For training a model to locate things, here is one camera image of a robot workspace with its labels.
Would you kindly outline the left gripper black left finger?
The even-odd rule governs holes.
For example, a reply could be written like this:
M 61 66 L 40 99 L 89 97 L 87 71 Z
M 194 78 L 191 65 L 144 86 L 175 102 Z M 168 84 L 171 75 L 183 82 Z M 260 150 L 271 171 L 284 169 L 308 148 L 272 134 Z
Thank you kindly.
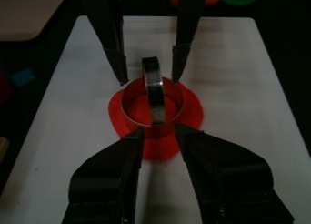
M 75 171 L 61 224 L 135 224 L 144 132 L 139 128 Z

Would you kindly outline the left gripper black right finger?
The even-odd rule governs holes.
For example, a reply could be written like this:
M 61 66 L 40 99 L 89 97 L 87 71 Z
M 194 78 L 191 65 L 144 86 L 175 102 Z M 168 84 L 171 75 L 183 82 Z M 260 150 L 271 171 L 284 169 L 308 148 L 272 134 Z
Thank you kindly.
M 203 224 L 294 224 L 259 155 L 187 125 L 175 126 L 175 137 Z

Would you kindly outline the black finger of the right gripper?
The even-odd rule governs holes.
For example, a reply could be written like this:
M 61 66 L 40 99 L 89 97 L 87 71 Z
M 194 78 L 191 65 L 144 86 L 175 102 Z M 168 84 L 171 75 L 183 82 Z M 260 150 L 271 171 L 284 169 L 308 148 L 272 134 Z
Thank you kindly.
M 128 68 L 124 53 L 120 0 L 81 0 L 81 5 L 100 39 L 116 80 L 120 85 L 126 85 L 128 82 Z
M 174 82 L 178 82 L 183 75 L 204 4 L 206 0 L 178 0 L 176 43 L 172 47 L 171 71 Z

